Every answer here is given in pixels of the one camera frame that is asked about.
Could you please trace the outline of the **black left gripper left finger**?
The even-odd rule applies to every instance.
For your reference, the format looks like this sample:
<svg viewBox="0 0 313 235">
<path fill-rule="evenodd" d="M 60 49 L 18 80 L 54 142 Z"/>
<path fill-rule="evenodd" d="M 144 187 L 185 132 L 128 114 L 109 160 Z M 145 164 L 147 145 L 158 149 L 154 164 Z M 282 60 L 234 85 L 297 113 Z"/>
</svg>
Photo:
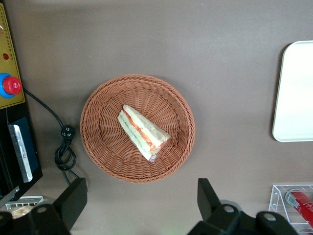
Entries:
<svg viewBox="0 0 313 235">
<path fill-rule="evenodd" d="M 69 235 L 88 201 L 85 178 L 75 179 L 53 203 L 36 206 L 30 212 L 33 235 Z"/>
</svg>

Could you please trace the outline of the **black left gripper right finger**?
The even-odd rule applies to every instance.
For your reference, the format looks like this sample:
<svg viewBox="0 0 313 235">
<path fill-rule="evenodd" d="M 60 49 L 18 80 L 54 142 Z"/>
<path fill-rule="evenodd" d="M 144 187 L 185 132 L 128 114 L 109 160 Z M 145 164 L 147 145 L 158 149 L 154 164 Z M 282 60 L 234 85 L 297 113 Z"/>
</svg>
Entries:
<svg viewBox="0 0 313 235">
<path fill-rule="evenodd" d="M 241 229 L 242 210 L 239 204 L 219 199 L 209 180 L 198 179 L 197 203 L 202 221 L 198 229 Z"/>
</svg>

